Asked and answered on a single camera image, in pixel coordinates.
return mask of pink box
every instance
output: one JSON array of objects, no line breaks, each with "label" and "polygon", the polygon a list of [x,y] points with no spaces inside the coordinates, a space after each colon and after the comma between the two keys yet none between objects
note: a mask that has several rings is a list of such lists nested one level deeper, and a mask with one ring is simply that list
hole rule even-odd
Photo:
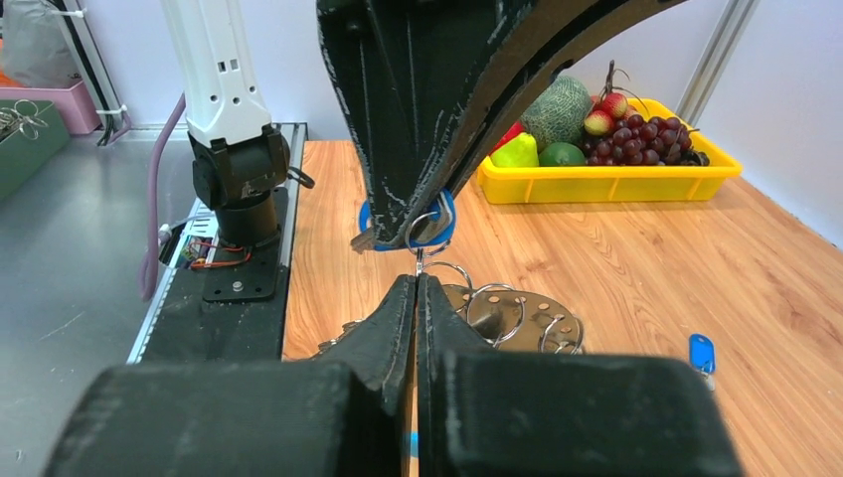
[{"label": "pink box", "polygon": [[96,107],[82,81],[67,89],[0,87],[0,99],[52,101],[70,134],[91,134],[100,125]]}]

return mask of wooden table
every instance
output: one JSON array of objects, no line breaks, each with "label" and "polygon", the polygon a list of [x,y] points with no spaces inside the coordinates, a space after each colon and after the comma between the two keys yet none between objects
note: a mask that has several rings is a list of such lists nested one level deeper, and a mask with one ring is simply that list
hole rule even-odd
[{"label": "wooden table", "polygon": [[[364,197],[350,143],[308,143],[304,170],[317,185],[300,198],[285,359],[366,317],[415,263],[349,247]],[[689,335],[706,334],[748,473],[843,475],[843,254],[752,186],[705,204],[490,206],[471,181],[456,205],[440,257],[475,284],[557,299],[583,317],[590,353],[686,360]]]}]

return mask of green container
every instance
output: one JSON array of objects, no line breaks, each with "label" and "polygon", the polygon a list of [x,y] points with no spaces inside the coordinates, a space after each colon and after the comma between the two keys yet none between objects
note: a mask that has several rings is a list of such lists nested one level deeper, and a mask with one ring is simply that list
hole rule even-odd
[{"label": "green container", "polygon": [[[35,117],[47,123],[47,127],[35,127],[38,132],[28,131],[30,137],[15,131],[0,142],[0,201],[15,192],[26,182],[38,168],[71,140],[65,122],[59,116],[56,106],[51,101],[33,101],[38,106]],[[14,100],[0,100],[0,108],[14,108]],[[24,112],[33,111],[32,104],[24,103],[19,106]]]}]

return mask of plastic bag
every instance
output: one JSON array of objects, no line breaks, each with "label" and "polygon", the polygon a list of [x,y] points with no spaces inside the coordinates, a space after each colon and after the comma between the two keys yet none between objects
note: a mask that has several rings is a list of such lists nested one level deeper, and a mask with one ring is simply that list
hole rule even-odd
[{"label": "plastic bag", "polygon": [[4,7],[3,73],[28,87],[67,88],[79,82],[56,7],[46,0],[4,0]]}]

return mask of yellow plastic tray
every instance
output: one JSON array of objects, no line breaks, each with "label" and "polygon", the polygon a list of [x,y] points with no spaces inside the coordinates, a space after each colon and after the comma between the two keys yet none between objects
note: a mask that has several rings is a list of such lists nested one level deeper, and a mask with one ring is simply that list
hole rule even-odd
[{"label": "yellow plastic tray", "polygon": [[[629,103],[645,118],[676,115],[653,99]],[[700,132],[692,132],[691,141],[708,154],[710,166],[500,168],[486,157],[477,182],[491,204],[708,201],[743,166]]]}]

